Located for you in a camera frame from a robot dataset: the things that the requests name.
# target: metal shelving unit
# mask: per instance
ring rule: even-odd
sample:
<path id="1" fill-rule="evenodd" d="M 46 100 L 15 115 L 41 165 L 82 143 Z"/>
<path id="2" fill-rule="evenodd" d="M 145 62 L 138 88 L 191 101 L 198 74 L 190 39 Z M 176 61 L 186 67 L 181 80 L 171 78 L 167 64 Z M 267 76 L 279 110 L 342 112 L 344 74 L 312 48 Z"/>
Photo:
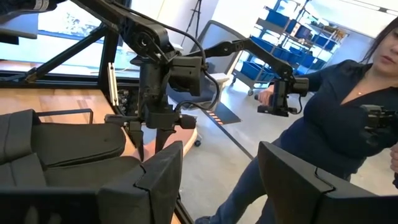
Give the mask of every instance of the metal shelving unit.
<path id="1" fill-rule="evenodd" d="M 297 18 L 302 17 L 305 12 L 308 12 L 308 11 L 306 11 L 305 8 L 303 8 L 302 12 L 298 15 Z M 319 51 L 319 53 L 316 56 L 312 56 L 312 57 L 315 57 L 315 60 L 319 59 L 319 56 L 325 50 L 325 47 L 330 43 L 330 41 L 335 41 L 334 37 L 336 35 L 336 31 L 328 32 L 327 30 L 325 30 L 325 26 L 320 28 L 320 27 L 317 27 L 317 26 L 314 26 L 314 25 L 310 25 L 310 24 L 303 25 L 303 24 L 300 24 L 299 23 L 299 19 L 297 19 L 297 23 L 298 24 L 300 24 L 301 26 L 305 26 L 308 29 L 310 29 L 311 31 L 314 31 L 314 32 L 317 33 L 317 38 L 313 42 L 311 40 L 298 39 L 297 37 L 294 36 L 295 35 L 294 31 L 291 32 L 291 34 L 286 32 L 286 29 L 288 28 L 288 26 L 289 26 L 291 21 L 292 20 L 289 20 L 286 23 L 285 27 L 280 27 L 280 26 L 278 26 L 278 25 L 276 25 L 276 24 L 274 24 L 272 22 L 269 22 L 269 21 L 267 21 L 265 19 L 259 18 L 257 20 L 256 24 L 262 27 L 261 34 L 259 36 L 260 39 L 262 38 L 262 36 L 264 34 L 266 34 L 266 31 L 269 30 L 269 31 L 272 31 L 272 32 L 275 32 L 275 33 L 279 34 L 280 35 L 279 38 L 278 38 L 279 40 L 281 38 L 284 38 L 282 43 L 279 44 L 278 46 L 282 46 L 282 48 L 283 48 L 287 43 L 290 43 L 290 44 L 294 44 L 294 45 L 298 46 L 300 49 L 305 49 L 306 50 L 305 55 L 302 55 L 302 59 L 301 59 L 301 61 L 299 61 L 299 63 L 290 64 L 293 68 L 298 69 L 304 63 L 305 59 L 309 56 L 309 53 L 310 53 L 311 49 L 313 49 L 314 46 L 319 47 L 320 51 Z M 326 44 L 323 45 L 323 46 L 316 44 L 316 42 L 318 41 L 318 39 L 321 36 L 324 37 L 324 38 L 328 38 Z M 273 45 L 272 46 L 272 50 L 270 51 L 270 53 L 273 54 L 274 50 L 276 48 L 278 48 L 278 46 Z M 254 58 L 255 58 L 255 56 L 249 55 L 249 57 L 248 57 L 248 59 L 246 61 L 247 62 L 252 62 Z M 307 71 L 305 73 L 308 73 L 311 70 L 311 68 L 313 67 L 314 64 L 315 63 L 312 63 L 311 66 L 305 67 L 305 68 L 307 68 Z M 266 67 L 266 63 L 262 66 L 262 69 L 257 74 L 257 76 L 256 76 L 256 78 L 254 80 L 252 80 L 251 78 L 247 77 L 241 71 L 239 71 L 237 69 L 234 69 L 233 70 L 233 75 L 234 75 L 233 83 L 236 81 L 236 79 L 241 80 L 243 83 L 245 83 L 250 88 L 249 91 L 248 91 L 248 95 L 251 96 L 254 93 L 253 90 L 261 89 L 261 87 L 260 88 L 256 88 L 255 87 L 256 84 L 266 84 L 266 83 L 268 83 L 268 82 L 264 82 L 264 81 L 260 81 L 259 80 L 260 77 L 261 77 L 261 74 L 263 73 L 263 71 L 265 69 L 265 67 Z"/>

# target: metal frame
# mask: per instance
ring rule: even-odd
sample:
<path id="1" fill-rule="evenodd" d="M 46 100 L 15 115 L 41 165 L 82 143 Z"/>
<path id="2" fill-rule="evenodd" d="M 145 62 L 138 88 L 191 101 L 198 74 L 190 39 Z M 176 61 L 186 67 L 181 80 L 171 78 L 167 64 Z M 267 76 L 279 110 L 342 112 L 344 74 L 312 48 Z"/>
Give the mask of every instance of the metal frame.
<path id="1" fill-rule="evenodd" d="M 46 112 L 36 112 L 38 117 L 43 116 L 58 116 L 58 115 L 68 115 L 68 114 L 78 114 L 78 113 L 89 113 L 90 118 L 88 124 L 93 124 L 94 112 L 92 109 L 77 109 L 77 110 L 61 110 L 61 111 L 46 111 Z"/>
<path id="2" fill-rule="evenodd" d="M 121 4 L 130 7 L 131 0 L 118 0 Z M 13 72 L 13 71 L 1 71 L 0 79 L 9 77 L 19 77 L 25 78 L 27 75 L 34 73 L 35 71 L 40 71 L 46 73 L 43 78 L 36 80 L 33 83 L 27 82 L 4 82 L 0 81 L 0 88 L 49 88 L 49 89 L 94 89 L 101 90 L 103 95 L 107 99 L 109 105 L 112 107 L 115 114 L 123 114 L 122 111 L 117 107 L 113 106 L 109 95 L 109 80 L 108 80 L 108 63 L 113 63 L 116 57 L 116 51 L 118 44 L 121 40 L 120 36 L 104 27 L 99 27 L 98 30 L 102 30 L 103 33 L 97 32 L 95 34 L 90 34 L 88 37 L 79 41 L 77 44 L 66 49 L 62 53 L 55 56 L 53 59 L 44 63 L 46 65 L 43 67 L 41 65 L 38 68 L 34 68 L 29 72 Z M 50 72 L 52 69 L 61 65 L 63 62 L 67 61 L 90 44 L 96 42 L 98 39 L 104 36 L 103 51 L 101 57 L 101 63 L 99 66 L 99 73 L 97 77 L 92 77 L 88 75 L 67 75 L 67 74 L 54 74 Z M 116 84 L 119 89 L 123 88 L 138 88 L 139 79 L 138 78 L 116 78 Z M 90 120 L 92 120 L 92 113 L 86 110 L 78 111 L 56 111 L 56 114 L 65 113 L 90 113 Z M 40 113 L 41 116 L 55 115 L 50 113 Z M 193 224 L 185 207 L 182 205 L 180 197 L 176 201 L 175 211 L 174 211 L 182 224 Z"/>

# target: joint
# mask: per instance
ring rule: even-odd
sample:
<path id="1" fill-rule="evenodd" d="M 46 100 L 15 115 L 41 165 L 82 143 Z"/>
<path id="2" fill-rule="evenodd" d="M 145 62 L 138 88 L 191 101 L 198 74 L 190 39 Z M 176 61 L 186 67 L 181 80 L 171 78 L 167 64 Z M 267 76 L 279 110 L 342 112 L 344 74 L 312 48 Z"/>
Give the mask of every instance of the joint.
<path id="1" fill-rule="evenodd" d="M 37 79 L 37 68 L 34 67 L 32 69 L 30 69 L 28 72 L 26 72 L 26 78 L 25 81 L 27 83 L 33 83 L 35 82 Z"/>

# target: cable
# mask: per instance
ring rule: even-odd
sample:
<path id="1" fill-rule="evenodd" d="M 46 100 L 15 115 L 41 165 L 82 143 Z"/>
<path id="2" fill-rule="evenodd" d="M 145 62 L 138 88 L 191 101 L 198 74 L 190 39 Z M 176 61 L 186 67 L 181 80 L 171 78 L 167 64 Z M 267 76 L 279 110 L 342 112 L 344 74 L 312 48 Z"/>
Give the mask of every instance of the cable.
<path id="1" fill-rule="evenodd" d="M 120 3 L 116 2 L 116 1 L 112 1 L 112 4 L 114 4 L 114 5 L 117 6 L 117 7 L 120 7 L 121 9 L 124 9 L 124 10 L 126 10 L 126 11 L 128 11 L 128 12 L 131 12 L 131 13 L 137 15 L 137 16 L 141 16 L 142 18 L 147 19 L 147 20 L 149 20 L 149 21 L 151 21 L 151 22 L 155 22 L 155 23 L 157 23 L 157 24 L 159 24 L 159 25 L 165 27 L 166 29 L 169 29 L 169 30 L 172 30 L 172 31 L 177 32 L 177 33 L 179 33 L 179 34 L 182 34 L 182 35 L 184 35 L 184 36 L 187 36 L 189 39 L 191 39 L 191 40 L 198 46 L 198 48 L 199 48 L 199 50 L 200 50 L 200 53 L 201 53 L 201 56 L 203 57 L 202 64 L 205 65 L 205 63 L 206 63 L 206 54 L 205 54 L 205 50 L 203 50 L 203 47 L 201 46 L 201 44 L 199 43 L 199 41 L 196 40 L 196 38 L 194 38 L 194 37 L 193 37 L 192 35 L 190 35 L 189 33 L 184 32 L 184 31 L 182 31 L 182 30 L 179 30 L 179 29 L 177 29 L 177 28 L 168 26 L 168 25 L 166 25 L 166 24 L 163 24 L 163 23 L 161 23 L 161 22 L 159 22 L 159 21 L 157 21 L 157 20 L 155 20 L 155 19 L 153 19 L 153 18 L 151 18 L 151 17 L 149 17 L 149 16 L 147 16 L 147 15 L 144 15 L 144 14 L 142 14 L 142 13 L 140 13 L 140 12 L 137 12 L 137 11 L 135 11 L 135 10 L 132 10 L 132 9 L 126 7 L 126 6 L 123 6 L 122 4 L 120 4 Z"/>
<path id="2" fill-rule="evenodd" d="M 298 103 L 300 104 L 300 110 L 296 113 L 291 113 L 291 114 L 297 115 L 303 111 L 303 104 L 301 103 L 301 96 L 298 97 Z"/>
<path id="3" fill-rule="evenodd" d="M 182 105 L 185 105 L 185 104 L 190 104 L 190 105 L 196 106 L 197 108 L 202 109 L 202 110 L 210 110 L 210 109 L 212 109 L 212 107 L 214 107 L 214 105 L 216 105 L 218 98 L 220 97 L 220 86 L 218 85 L 217 80 L 215 80 L 207 71 L 204 70 L 203 73 L 211 81 L 216 83 L 216 98 L 211 102 L 210 106 L 207 108 L 200 106 L 199 104 L 192 102 L 192 101 L 181 101 L 175 106 L 175 111 L 181 110 Z"/>
<path id="4" fill-rule="evenodd" d="M 196 40 L 196 38 L 194 38 L 192 35 L 190 35 L 190 34 L 187 33 L 187 32 L 184 32 L 184 31 L 179 30 L 179 29 L 177 29 L 177 28 L 174 28 L 174 27 L 168 26 L 168 25 L 166 25 L 166 24 L 163 24 L 163 23 L 161 23 L 161 22 L 159 22 L 159 21 L 157 21 L 157 20 L 155 20 L 155 19 L 153 19 L 153 18 L 151 18 L 151 17 L 149 17 L 149 16 L 147 16 L 147 15 L 144 15 L 144 14 L 142 14 L 142 13 L 140 13 L 140 12 L 137 12 L 137 11 L 135 11 L 135 10 L 130 9 L 130 8 L 128 8 L 128 7 L 124 6 L 124 5 L 122 5 L 122 4 L 118 3 L 118 2 L 116 2 L 115 0 L 111 1 L 111 3 L 114 4 L 115 6 L 121 8 L 121 9 L 124 9 L 124 10 L 126 10 L 126 11 L 128 11 L 128 12 L 131 12 L 131 13 L 137 15 L 137 16 L 141 16 L 142 18 L 147 19 L 147 20 L 149 20 L 149 21 L 151 21 L 151 22 L 155 22 L 155 23 L 157 23 L 157 24 L 163 26 L 163 27 L 166 28 L 166 29 L 172 30 L 172 31 L 177 32 L 177 33 L 179 33 L 179 34 L 182 34 L 182 35 L 188 37 L 189 39 L 191 39 L 191 40 L 195 43 L 195 45 L 198 46 L 198 48 L 199 48 L 199 50 L 200 50 L 200 53 L 201 53 L 201 56 L 202 56 L 202 65 L 203 65 L 203 68 L 202 68 L 202 69 L 203 69 L 203 73 L 205 74 L 205 76 L 206 76 L 207 78 L 209 78 L 209 79 L 216 85 L 216 97 L 215 97 L 215 99 L 211 102 L 211 104 L 210 104 L 210 106 L 209 106 L 208 108 L 205 108 L 205 107 L 203 107 L 203 106 L 200 106 L 199 104 L 197 104 L 197 103 L 195 103 L 195 102 L 192 102 L 192 101 L 182 101 L 182 102 L 180 102 L 180 103 L 178 103 L 178 104 L 176 105 L 175 111 L 181 110 L 182 105 L 185 105 L 185 104 L 190 104 L 190 105 L 196 106 L 196 107 L 198 107 L 199 109 L 202 109 L 202 110 L 210 110 L 210 109 L 212 109 L 212 107 L 214 107 L 214 105 L 216 105 L 216 103 L 217 103 L 217 101 L 218 101 L 218 98 L 220 97 L 220 86 L 218 85 L 217 80 L 215 80 L 215 79 L 204 69 L 204 68 L 205 68 L 205 64 L 206 64 L 206 53 L 205 53 L 205 50 L 203 50 L 203 47 L 201 46 L 201 44 L 199 43 L 199 41 Z"/>

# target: caster wheel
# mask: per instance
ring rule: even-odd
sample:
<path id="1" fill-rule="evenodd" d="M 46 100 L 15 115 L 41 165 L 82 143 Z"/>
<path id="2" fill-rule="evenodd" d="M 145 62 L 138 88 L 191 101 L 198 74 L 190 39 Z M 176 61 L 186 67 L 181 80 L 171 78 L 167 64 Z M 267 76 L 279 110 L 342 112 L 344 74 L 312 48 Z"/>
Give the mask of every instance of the caster wheel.
<path id="1" fill-rule="evenodd" d="M 195 144 L 196 147 L 199 147 L 201 145 L 201 141 L 196 140 L 194 144 Z"/>

